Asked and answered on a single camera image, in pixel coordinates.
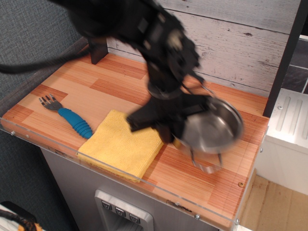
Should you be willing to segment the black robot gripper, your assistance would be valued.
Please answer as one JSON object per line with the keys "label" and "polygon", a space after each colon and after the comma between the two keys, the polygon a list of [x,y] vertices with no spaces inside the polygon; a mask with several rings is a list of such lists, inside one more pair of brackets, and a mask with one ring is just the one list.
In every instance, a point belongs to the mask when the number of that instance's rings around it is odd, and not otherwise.
{"label": "black robot gripper", "polygon": [[182,91],[172,99],[152,96],[144,106],[128,115],[126,121],[132,132],[156,126],[162,142],[169,144],[175,139],[172,123],[208,111],[210,99],[212,97],[209,95],[187,94]]}

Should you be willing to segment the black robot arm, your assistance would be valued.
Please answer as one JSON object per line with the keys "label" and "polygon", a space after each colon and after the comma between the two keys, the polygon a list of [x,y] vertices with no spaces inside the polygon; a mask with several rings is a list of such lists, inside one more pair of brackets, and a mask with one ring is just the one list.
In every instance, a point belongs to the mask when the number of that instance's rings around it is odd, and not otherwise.
{"label": "black robot arm", "polygon": [[59,0],[76,30],[94,43],[112,37],[138,50],[147,64],[149,101],[127,117],[132,131],[154,128],[164,143],[173,142],[187,116],[207,109],[203,96],[181,90],[186,76],[196,77],[195,44],[181,22],[153,0]]}

